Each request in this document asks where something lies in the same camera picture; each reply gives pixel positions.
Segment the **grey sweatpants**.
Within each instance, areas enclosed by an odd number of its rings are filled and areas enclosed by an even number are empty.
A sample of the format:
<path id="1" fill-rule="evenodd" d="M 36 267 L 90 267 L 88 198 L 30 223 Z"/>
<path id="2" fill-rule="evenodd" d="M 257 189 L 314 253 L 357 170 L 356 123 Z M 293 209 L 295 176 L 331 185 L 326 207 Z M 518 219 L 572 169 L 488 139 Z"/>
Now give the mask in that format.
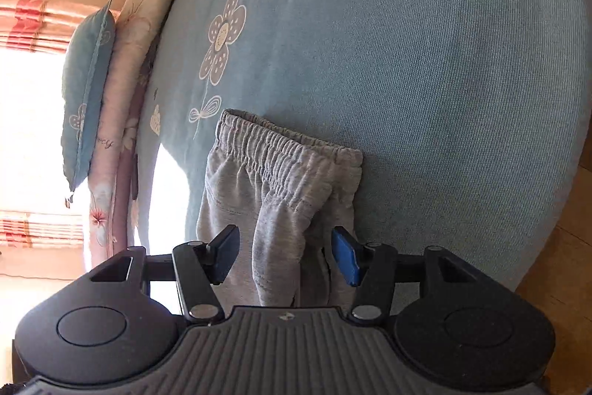
<path id="1" fill-rule="evenodd" d="M 354 230 L 360 150 L 228 109 L 208 155 L 196 233 L 210 242 L 227 225 L 240 250 L 215 293 L 236 306 L 347 308 L 354 290 L 331 253 L 331 231 Z"/>

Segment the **teal floral pillow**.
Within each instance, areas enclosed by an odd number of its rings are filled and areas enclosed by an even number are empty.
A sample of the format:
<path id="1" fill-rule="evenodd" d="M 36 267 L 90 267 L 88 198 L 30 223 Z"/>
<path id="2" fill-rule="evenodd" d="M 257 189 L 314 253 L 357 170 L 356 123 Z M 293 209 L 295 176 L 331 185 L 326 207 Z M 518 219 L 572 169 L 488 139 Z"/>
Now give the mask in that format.
<path id="1" fill-rule="evenodd" d="M 114 38 L 115 20 L 110 4 L 105 4 L 79 24 L 65 54 L 61 146 L 68 184 L 66 208 L 71 207 L 75 190 L 89 173 Z"/>

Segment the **teal floral bed sheet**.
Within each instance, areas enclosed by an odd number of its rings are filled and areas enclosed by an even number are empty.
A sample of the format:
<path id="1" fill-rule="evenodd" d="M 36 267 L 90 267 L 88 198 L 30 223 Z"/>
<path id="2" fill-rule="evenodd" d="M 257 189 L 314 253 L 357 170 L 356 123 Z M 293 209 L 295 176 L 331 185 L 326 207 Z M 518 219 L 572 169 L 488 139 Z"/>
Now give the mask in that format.
<path id="1" fill-rule="evenodd" d="M 230 108 L 362 151 L 361 238 L 516 288 L 586 137 L 591 0 L 174 0 L 138 125 L 152 254 L 196 236 Z"/>

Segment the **pink floral folded quilt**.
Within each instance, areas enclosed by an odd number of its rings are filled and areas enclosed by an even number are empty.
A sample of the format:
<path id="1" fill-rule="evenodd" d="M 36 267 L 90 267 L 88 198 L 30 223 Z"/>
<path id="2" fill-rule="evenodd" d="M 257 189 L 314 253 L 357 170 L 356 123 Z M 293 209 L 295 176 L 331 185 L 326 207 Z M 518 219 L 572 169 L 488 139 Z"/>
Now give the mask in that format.
<path id="1" fill-rule="evenodd" d="M 128 112 L 138 86 L 141 65 L 171 3 L 172 0 L 125 0 L 115 23 L 114 44 L 87 178 L 89 211 L 84 240 L 87 270 L 114 254 L 112 198 L 124 149 Z"/>

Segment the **red striped window curtain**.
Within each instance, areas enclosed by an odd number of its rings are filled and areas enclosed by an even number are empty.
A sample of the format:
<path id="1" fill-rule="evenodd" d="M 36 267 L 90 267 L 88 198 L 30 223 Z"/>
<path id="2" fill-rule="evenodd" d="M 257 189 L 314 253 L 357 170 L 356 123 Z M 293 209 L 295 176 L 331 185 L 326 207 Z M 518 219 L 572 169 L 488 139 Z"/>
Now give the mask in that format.
<path id="1" fill-rule="evenodd" d="M 1 47 L 65 54 L 76 28 L 98 7 L 56 0 L 1 0 Z"/>

